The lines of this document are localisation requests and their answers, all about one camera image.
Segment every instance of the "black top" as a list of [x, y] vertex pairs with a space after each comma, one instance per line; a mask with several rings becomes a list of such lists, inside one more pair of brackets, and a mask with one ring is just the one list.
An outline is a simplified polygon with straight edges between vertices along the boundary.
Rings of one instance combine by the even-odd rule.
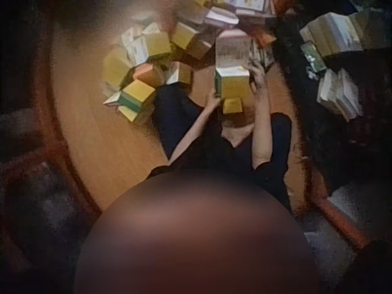
[[274, 161], [266, 162], [255, 170], [246, 166], [235, 154], [233, 146], [225, 138], [209, 128], [193, 141], [170, 166], [156, 167], [147, 178], [177, 170], [208, 170], [216, 174], [230, 175], [238, 181], [255, 184], [274, 196], [290, 212], [284, 170]]

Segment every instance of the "hand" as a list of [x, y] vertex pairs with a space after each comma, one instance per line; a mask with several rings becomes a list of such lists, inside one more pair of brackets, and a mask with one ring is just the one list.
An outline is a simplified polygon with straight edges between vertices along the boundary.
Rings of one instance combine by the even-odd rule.
[[217, 98], [215, 96], [215, 89], [210, 90], [208, 96], [207, 96], [207, 101], [206, 101], [206, 107], [205, 110], [209, 112], [213, 112], [222, 102], [221, 98]]
[[250, 59], [249, 64], [244, 65], [244, 68], [247, 69], [253, 77], [253, 81], [251, 82], [253, 94], [256, 97], [259, 97], [259, 95], [267, 89], [263, 66], [256, 59]]

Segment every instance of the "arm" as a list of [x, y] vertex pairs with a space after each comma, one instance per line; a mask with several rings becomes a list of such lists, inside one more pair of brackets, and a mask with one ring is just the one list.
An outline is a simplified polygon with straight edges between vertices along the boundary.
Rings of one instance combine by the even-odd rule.
[[251, 84], [255, 95], [255, 127], [252, 142], [252, 166], [256, 169], [260, 164], [271, 160], [273, 151], [270, 98], [266, 87], [264, 68], [257, 61], [246, 66], [254, 77]]
[[221, 103], [220, 98], [215, 98], [215, 91], [211, 91], [207, 97], [207, 105], [202, 111], [202, 113], [198, 116], [192, 127], [185, 134], [184, 138], [178, 143], [176, 149], [173, 151], [171, 158], [169, 160], [169, 165], [172, 164], [182, 153], [189, 147], [189, 145], [196, 140], [203, 132], [208, 118], [212, 112], [219, 106]]

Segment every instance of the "stack of books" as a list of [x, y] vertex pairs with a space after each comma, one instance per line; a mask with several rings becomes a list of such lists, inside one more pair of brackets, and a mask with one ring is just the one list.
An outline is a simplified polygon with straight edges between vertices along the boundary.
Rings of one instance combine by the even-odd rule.
[[240, 29], [228, 29], [216, 39], [216, 94], [224, 100], [223, 112], [243, 111], [242, 101], [249, 94], [249, 60], [251, 37]]
[[338, 74], [331, 69], [325, 71], [318, 86], [317, 102], [346, 121], [363, 115], [359, 102], [358, 87], [345, 69]]
[[390, 17], [367, 9], [349, 16], [327, 13], [308, 23], [301, 31], [321, 56], [391, 46]]
[[192, 86], [193, 70], [184, 63], [189, 55], [203, 59], [215, 45], [216, 92], [224, 113], [243, 111], [249, 93], [249, 72], [243, 67], [249, 57], [263, 65], [273, 62], [271, 47], [259, 44], [236, 28], [240, 22], [274, 17], [272, 0], [189, 0], [174, 6], [172, 31], [163, 29], [154, 12], [131, 16], [134, 24], [114, 42], [104, 59], [102, 88], [104, 105], [115, 107], [129, 121], [144, 121], [153, 111], [155, 91], [162, 85]]

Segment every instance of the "person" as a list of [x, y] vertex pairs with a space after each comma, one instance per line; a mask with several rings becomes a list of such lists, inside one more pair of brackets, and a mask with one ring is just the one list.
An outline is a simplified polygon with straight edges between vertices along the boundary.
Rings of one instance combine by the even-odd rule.
[[270, 115], [252, 61], [255, 126], [231, 145], [213, 91], [205, 108], [163, 86], [153, 121], [168, 157], [120, 196], [83, 245], [74, 293], [317, 293], [314, 259], [290, 214], [290, 119]]
[[211, 91], [202, 108], [176, 85], [157, 90], [153, 123], [168, 158], [168, 166], [155, 168], [148, 178], [175, 170], [202, 169], [225, 173], [236, 179], [251, 179], [273, 195], [291, 212], [284, 175], [290, 151], [290, 118], [270, 114], [270, 96], [262, 65], [251, 59], [245, 67], [251, 73], [255, 98], [253, 134], [242, 142], [231, 143], [222, 137], [217, 119], [221, 100]]

